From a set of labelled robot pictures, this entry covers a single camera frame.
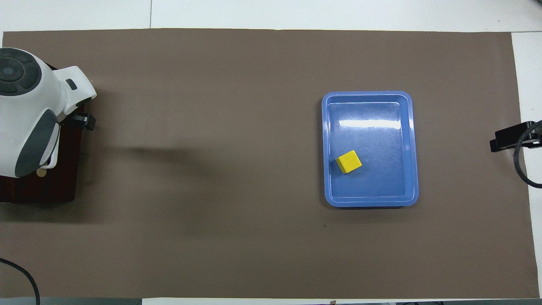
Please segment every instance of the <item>white table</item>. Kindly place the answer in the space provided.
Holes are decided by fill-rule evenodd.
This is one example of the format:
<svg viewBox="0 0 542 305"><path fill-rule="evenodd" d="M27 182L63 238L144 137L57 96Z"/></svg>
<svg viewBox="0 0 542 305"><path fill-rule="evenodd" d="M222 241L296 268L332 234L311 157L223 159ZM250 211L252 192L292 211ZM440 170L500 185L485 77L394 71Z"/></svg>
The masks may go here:
<svg viewBox="0 0 542 305"><path fill-rule="evenodd" d="M4 31L247 28L512 32L521 120L542 119L542 4L535 0L0 0ZM542 181L540 150L525 150L529 177ZM529 187L542 291L542 189ZM165 304L315 304L333 299L147 299ZM338 300L342 303L395 300Z"/></svg>

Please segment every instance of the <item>yellow cube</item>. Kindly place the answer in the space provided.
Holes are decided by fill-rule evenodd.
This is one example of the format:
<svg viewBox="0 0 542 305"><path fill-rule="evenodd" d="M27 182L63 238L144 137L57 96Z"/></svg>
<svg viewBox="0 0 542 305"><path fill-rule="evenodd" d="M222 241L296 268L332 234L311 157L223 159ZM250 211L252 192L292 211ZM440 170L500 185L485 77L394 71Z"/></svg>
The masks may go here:
<svg viewBox="0 0 542 305"><path fill-rule="evenodd" d="M353 150L336 158L335 161L337 161L340 171L342 171L343 174L348 174L349 172L362 166L362 162L359 160L358 155L356 155L356 152Z"/></svg>

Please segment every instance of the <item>brown paper mat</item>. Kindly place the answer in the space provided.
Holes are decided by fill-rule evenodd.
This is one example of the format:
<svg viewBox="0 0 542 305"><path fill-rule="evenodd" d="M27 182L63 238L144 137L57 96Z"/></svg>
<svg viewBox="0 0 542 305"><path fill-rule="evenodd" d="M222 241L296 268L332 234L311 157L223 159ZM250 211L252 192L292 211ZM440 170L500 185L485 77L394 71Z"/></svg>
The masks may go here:
<svg viewBox="0 0 542 305"><path fill-rule="evenodd" d="M0 205L1 254L45 296L538 297L527 186L488 144L520 122L509 33L45 31L4 46L78 65L98 92L76 200ZM412 207L324 199L320 102L356 90L412 96ZM30 294L23 281L0 294Z"/></svg>

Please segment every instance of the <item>black cable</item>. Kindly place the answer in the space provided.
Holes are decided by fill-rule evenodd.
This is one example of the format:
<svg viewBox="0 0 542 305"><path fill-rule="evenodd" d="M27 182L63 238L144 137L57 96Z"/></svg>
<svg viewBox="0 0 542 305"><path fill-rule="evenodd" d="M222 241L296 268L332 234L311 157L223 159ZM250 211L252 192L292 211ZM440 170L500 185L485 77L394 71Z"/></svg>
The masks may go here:
<svg viewBox="0 0 542 305"><path fill-rule="evenodd" d="M34 281L34 278L32 277L32 275L30 275L30 273L26 271L25 268L17 265L14 262L10 262L7 259L0 258L0 263L4 263L8 266L12 266L13 268L22 272L28 278L28 280L30 281L30 284L32 284L32 288L34 289L34 295L36 296L36 305L40 305L40 292L37 289L36 281Z"/></svg>
<svg viewBox="0 0 542 305"><path fill-rule="evenodd" d="M519 136L518 141L515 144L514 148L514 167L515 171L518 173L519 177L525 181L528 185L535 187L535 188L542 188L542 183L536 183L532 181L531 179L527 178L527 176L523 173L523 170L521 169L521 166L519 166L519 150L521 149L521 145L523 144L523 141L527 138L529 133L533 131L534 129L542 126L542 120L534 123L531 127L529 127L527 130L525 130L521 136Z"/></svg>

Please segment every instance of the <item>blue plastic tray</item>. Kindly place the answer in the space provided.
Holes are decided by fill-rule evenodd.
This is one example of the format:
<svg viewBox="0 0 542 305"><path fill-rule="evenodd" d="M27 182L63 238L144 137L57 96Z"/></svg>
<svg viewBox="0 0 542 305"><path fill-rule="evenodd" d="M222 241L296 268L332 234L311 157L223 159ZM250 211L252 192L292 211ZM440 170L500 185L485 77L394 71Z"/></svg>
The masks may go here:
<svg viewBox="0 0 542 305"><path fill-rule="evenodd" d="M331 92L322 100L324 188L335 207L401 207L418 199L412 99L402 91ZM341 173L354 150L362 166Z"/></svg>

